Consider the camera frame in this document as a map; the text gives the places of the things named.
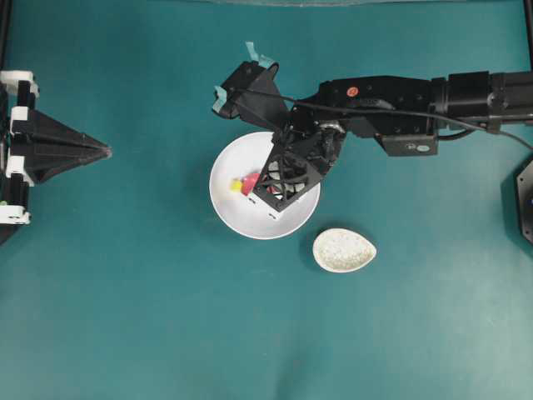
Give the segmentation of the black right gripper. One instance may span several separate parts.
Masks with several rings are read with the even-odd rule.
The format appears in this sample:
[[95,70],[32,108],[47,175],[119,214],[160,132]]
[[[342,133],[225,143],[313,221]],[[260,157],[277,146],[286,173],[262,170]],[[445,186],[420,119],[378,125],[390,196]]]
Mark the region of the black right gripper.
[[321,183],[340,157],[345,139],[341,127],[274,132],[252,193],[275,211],[284,211]]

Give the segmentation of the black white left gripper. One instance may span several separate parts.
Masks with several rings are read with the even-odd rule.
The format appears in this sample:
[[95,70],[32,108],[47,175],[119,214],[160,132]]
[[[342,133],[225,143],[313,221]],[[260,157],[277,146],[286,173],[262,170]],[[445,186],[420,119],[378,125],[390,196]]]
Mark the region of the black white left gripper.
[[[1,243],[31,222],[28,198],[34,183],[112,156],[107,144],[32,110],[38,97],[33,72],[1,72]],[[69,148],[70,153],[64,148],[59,154],[46,151],[25,157],[17,146],[28,144],[29,139],[13,129],[15,122],[27,122],[33,139],[77,147]]]

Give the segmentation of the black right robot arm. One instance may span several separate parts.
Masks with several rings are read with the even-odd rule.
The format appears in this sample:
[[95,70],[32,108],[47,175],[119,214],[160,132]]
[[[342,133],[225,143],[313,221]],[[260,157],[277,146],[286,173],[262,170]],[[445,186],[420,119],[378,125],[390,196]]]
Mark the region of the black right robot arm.
[[375,140],[390,157],[414,157],[435,155],[439,142],[475,131],[503,135],[504,124],[531,123],[532,75],[339,79],[292,104],[252,191],[278,213],[321,183],[348,133]]

